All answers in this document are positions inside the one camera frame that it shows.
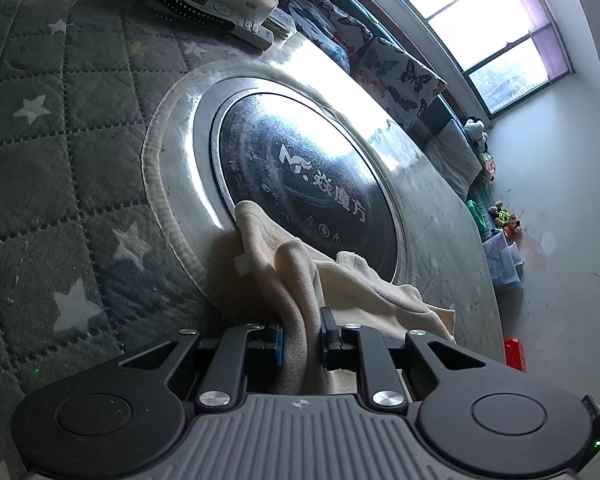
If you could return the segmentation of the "cream cloth garment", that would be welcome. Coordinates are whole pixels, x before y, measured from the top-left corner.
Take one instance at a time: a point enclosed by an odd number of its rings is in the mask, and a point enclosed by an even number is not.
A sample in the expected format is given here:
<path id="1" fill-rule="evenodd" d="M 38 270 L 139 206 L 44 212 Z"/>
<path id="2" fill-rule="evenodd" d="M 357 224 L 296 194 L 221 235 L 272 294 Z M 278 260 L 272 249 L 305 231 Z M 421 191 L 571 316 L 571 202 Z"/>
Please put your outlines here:
<path id="1" fill-rule="evenodd" d="M 275 391 L 283 394 L 345 393 L 355 390 L 349 372 L 326 372 L 318 358 L 320 309 L 338 324 L 356 323 L 402 340 L 408 330 L 426 330 L 454 340 L 455 312 L 427 304 L 410 284 L 379 277 L 354 252 L 330 258 L 291 235 L 256 203 L 235 209 L 244 253 L 236 268 L 246 294 L 237 313 L 251 322 L 279 322 L 285 329 L 284 364 Z"/>

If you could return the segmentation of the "red plastic stool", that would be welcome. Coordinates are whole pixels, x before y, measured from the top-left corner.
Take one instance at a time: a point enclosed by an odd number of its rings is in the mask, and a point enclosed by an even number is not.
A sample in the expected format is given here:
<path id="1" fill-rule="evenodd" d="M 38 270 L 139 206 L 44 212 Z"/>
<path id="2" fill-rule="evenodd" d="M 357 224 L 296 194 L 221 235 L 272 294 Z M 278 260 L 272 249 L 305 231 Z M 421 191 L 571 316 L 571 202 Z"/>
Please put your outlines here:
<path id="1" fill-rule="evenodd" d="M 524 357 L 524 347 L 520 340 L 518 338 L 506 338 L 504 340 L 504 350 L 506 365 L 525 373 L 527 364 Z"/>

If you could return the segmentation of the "clear plastic storage box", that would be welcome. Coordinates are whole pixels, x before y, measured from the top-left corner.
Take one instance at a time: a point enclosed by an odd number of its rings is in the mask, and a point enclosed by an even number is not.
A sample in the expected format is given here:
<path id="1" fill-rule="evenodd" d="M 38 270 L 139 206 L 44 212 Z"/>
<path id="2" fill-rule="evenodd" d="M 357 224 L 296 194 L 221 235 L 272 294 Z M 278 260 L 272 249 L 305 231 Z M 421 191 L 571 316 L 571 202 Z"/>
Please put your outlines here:
<path id="1" fill-rule="evenodd" d="M 482 244 L 486 264 L 495 290 L 522 289 L 518 268 L 524 265 L 517 245 L 509 245 L 503 233 L 490 237 Z"/>

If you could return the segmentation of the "green brown plush toys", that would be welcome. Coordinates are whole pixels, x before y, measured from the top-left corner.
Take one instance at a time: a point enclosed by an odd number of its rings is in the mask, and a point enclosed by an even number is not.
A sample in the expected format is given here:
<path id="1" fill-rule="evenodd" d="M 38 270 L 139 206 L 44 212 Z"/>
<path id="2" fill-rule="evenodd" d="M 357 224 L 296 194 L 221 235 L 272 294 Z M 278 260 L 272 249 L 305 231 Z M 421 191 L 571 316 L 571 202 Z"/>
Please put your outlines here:
<path id="1" fill-rule="evenodd" d="M 520 220 L 514 212 L 507 210 L 502 202 L 496 202 L 489 208 L 495 226 L 502 230 L 507 238 L 522 232 Z"/>

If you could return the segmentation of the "grey cushion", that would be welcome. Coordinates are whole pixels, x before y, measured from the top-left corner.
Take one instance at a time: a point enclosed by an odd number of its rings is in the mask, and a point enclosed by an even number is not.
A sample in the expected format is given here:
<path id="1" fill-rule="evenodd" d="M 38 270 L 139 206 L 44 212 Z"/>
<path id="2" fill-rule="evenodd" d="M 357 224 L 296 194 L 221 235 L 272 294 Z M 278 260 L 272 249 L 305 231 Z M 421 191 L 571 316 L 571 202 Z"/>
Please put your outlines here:
<path id="1" fill-rule="evenodd" d="M 425 146 L 425 155 L 461 200 L 482 171 L 474 150 L 458 123 L 450 119 Z"/>

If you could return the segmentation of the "black induction cooktop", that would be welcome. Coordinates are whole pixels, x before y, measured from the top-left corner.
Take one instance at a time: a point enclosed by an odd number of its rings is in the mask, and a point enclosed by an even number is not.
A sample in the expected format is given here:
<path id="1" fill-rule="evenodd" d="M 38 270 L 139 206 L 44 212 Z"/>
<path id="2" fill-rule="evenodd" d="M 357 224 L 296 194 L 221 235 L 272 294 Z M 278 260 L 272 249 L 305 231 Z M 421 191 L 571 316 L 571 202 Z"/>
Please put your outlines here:
<path id="1" fill-rule="evenodd" d="M 326 256 L 354 252 L 388 282 L 403 270 L 396 201 L 368 151 L 326 107 L 279 82 L 228 78 L 202 94 L 192 133 L 229 214 L 251 200 Z"/>

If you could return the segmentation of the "panda plush toy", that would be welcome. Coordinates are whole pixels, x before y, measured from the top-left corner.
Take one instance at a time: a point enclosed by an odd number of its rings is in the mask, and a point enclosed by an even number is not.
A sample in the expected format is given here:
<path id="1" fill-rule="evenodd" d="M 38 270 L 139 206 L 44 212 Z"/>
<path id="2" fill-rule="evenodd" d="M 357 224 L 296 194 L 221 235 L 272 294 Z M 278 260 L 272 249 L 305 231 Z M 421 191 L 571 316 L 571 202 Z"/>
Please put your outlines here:
<path id="1" fill-rule="evenodd" d="M 477 117 L 468 117 L 465 125 L 465 132 L 473 144 L 480 150 L 484 149 L 486 141 L 488 140 L 488 134 L 486 133 L 486 126 L 483 121 Z"/>

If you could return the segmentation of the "right butterfly pillow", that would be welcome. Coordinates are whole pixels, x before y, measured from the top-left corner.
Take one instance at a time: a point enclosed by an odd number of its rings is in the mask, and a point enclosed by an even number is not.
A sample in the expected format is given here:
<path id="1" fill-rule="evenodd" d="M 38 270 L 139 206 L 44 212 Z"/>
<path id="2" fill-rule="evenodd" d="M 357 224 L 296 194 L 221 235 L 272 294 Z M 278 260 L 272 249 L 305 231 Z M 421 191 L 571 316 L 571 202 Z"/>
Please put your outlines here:
<path id="1" fill-rule="evenodd" d="M 446 88 L 438 74 L 384 38 L 368 44 L 352 76 L 405 131 Z"/>

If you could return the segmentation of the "butterfly pillow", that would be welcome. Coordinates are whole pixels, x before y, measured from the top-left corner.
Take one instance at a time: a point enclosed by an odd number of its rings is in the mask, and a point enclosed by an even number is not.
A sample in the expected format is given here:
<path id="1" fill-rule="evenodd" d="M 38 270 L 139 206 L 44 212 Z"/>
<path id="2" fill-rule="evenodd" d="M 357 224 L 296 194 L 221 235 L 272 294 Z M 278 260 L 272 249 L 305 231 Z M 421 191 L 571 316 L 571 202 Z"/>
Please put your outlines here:
<path id="1" fill-rule="evenodd" d="M 368 27 L 330 0 L 278 1 L 294 20 L 297 32 L 350 74 L 358 52 L 373 39 Z"/>
<path id="2" fill-rule="evenodd" d="M 368 44 L 352 76 L 405 131 L 446 88 L 438 74 L 384 38 Z"/>

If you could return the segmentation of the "left butterfly pillow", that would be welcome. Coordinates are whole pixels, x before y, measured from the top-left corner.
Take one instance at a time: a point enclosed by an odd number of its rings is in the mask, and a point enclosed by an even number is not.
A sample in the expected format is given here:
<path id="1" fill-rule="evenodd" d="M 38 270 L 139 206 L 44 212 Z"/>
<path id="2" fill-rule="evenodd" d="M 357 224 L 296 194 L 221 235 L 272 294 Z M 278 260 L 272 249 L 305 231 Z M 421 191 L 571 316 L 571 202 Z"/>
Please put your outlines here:
<path id="1" fill-rule="evenodd" d="M 373 39 L 368 27 L 330 0 L 278 1 L 294 20 L 297 32 L 350 74 L 358 52 Z"/>

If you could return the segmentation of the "blue corner sofa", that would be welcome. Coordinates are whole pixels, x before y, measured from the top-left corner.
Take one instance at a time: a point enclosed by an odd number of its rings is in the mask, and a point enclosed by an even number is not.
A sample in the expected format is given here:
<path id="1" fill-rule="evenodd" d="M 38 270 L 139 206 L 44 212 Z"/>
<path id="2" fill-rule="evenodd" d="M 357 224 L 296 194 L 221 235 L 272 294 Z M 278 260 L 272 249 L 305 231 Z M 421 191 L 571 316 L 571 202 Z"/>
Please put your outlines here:
<path id="1" fill-rule="evenodd" d="M 371 14 L 369 10 L 366 9 L 365 6 L 362 6 L 358 0 L 330 0 L 332 3 L 335 3 L 336 6 L 339 6 L 340 9 L 346 11 L 350 15 L 354 16 L 358 20 L 360 20 L 364 25 L 368 27 L 368 29 L 372 32 L 373 39 L 374 38 L 384 38 L 385 40 L 390 41 L 396 47 L 408 52 L 413 58 L 419 60 L 422 64 L 432 69 L 426 58 L 416 49 L 414 44 L 411 43 L 411 40 L 404 39 L 400 40 L 396 38 L 396 35 L 390 32 L 390 30 L 385 26 L 385 24 L 376 18 L 375 15 Z M 352 73 L 355 70 L 356 64 L 358 64 L 358 60 L 363 55 L 364 51 L 368 47 L 364 47 L 360 52 L 358 52 L 358 59 L 354 62 L 351 67 L 350 75 L 352 78 Z M 474 150 L 476 156 L 478 157 L 478 161 L 482 166 L 482 171 L 476 177 L 476 180 L 469 188 L 467 200 L 474 200 L 479 206 L 482 214 L 486 217 L 486 220 L 489 222 L 490 231 L 480 234 L 482 244 L 492 237 L 495 234 L 503 233 L 502 230 L 498 229 L 492 217 L 489 214 L 489 208 L 496 203 L 491 192 L 491 181 L 493 180 L 495 174 L 495 162 L 493 157 L 488 151 L 488 144 L 484 146 L 483 150 L 477 148 L 475 144 L 469 140 L 464 125 L 468 117 L 464 116 L 462 112 L 458 109 L 455 104 L 454 98 L 449 92 L 448 88 L 445 88 L 440 94 L 438 94 L 431 104 L 426 108 L 426 110 L 422 113 L 422 116 L 419 117 L 419 120 L 414 123 L 413 127 L 405 131 L 398 124 L 398 126 L 408 134 L 408 136 L 416 143 L 416 145 L 425 153 L 425 146 L 428 141 L 433 138 L 450 120 L 455 120 L 460 128 L 464 130 L 465 138 L 469 143 L 470 147 Z M 513 235 L 511 238 L 507 238 L 507 243 L 509 245 L 515 243 L 518 248 L 519 247 L 516 242 L 517 234 Z M 522 271 L 524 270 L 524 265 L 518 268 L 518 274 L 521 279 Z"/>

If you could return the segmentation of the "small green white box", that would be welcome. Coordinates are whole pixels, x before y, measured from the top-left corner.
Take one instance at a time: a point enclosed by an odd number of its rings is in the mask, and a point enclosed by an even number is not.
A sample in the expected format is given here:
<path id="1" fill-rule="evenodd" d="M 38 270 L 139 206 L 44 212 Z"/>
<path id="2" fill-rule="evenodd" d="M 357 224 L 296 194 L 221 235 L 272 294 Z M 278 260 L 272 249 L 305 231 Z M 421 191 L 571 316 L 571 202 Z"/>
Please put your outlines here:
<path id="1" fill-rule="evenodd" d="M 263 22 L 275 36 L 288 39 L 297 31 L 294 19 L 282 9 L 276 8 Z"/>

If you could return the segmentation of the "grey quilted star tablecloth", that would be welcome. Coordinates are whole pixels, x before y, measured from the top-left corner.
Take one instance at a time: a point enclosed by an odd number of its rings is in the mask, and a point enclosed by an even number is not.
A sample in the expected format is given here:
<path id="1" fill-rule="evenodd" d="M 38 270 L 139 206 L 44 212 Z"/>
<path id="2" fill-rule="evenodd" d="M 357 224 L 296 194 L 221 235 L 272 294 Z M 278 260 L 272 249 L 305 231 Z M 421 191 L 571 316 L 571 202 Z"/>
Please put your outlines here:
<path id="1" fill-rule="evenodd" d="M 10 421 L 26 394 L 183 327 L 222 333 L 260 306 L 251 276 L 195 272 L 175 255 L 141 166 L 174 84 L 210 80 L 211 63 L 249 73 L 265 62 L 365 143 L 398 207 L 398 281 L 454 311 L 459 344 L 503 359 L 467 208 L 314 44 L 261 54 L 137 0 L 0 0 L 0 479 L 23 472 Z"/>

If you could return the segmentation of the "teal black device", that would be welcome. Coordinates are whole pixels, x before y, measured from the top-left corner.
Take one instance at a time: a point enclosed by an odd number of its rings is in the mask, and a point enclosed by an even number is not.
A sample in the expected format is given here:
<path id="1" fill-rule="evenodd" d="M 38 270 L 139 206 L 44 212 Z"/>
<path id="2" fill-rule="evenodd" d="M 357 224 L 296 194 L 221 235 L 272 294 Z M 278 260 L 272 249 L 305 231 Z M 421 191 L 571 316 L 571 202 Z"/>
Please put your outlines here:
<path id="1" fill-rule="evenodd" d="M 266 27 L 257 25 L 250 18 L 243 18 L 215 0 L 140 1 L 169 18 L 231 34 L 260 51 L 266 51 L 274 44 L 274 34 Z"/>

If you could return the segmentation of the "window with green frame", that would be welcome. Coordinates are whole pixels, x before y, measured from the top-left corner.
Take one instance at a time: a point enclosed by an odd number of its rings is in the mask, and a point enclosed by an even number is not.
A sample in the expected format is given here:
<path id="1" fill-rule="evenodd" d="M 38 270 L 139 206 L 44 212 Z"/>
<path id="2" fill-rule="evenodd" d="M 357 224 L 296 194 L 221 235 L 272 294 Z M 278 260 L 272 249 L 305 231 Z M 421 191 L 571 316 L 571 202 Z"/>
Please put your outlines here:
<path id="1" fill-rule="evenodd" d="M 455 93 L 489 118 L 571 73 L 544 0 L 372 0 L 431 62 L 455 70 Z"/>

